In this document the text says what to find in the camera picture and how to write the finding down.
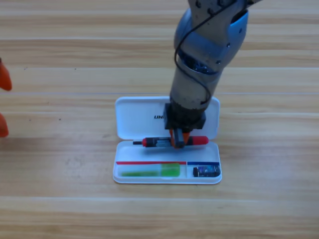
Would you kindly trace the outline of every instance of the red stripe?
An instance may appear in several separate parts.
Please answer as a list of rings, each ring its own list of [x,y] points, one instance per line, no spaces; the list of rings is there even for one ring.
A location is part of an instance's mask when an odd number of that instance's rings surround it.
[[[135,164],[162,164],[162,163],[179,163],[186,165],[186,162],[169,162],[169,161],[118,161],[116,164],[119,165],[135,165]]]

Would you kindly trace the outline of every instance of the green marker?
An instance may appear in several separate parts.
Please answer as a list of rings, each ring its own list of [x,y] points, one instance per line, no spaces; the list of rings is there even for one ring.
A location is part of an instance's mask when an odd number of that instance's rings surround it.
[[[123,165],[122,177],[178,177],[179,163]]]

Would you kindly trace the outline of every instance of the blue stripe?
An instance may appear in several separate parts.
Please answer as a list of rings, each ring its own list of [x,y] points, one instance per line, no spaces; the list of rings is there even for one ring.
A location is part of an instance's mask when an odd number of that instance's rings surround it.
[[[219,162],[187,162],[187,165],[211,165],[211,166],[219,166]]]

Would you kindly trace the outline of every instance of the pencil case lid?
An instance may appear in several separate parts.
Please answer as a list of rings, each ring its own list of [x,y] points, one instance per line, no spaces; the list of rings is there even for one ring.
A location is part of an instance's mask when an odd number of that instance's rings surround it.
[[[169,137],[164,128],[164,107],[168,96],[121,97],[115,102],[117,134],[121,139],[141,140],[145,137]],[[214,139],[219,127],[220,103],[212,97],[205,111],[206,122],[203,129],[194,129],[191,136],[207,136]]]

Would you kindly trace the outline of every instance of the wood grain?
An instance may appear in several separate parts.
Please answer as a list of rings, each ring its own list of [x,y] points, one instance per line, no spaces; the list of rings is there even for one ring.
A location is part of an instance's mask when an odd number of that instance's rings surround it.
[[[319,238],[319,2],[263,0],[225,69],[214,186],[112,179],[121,96],[168,95],[186,0],[0,0],[0,239]]]

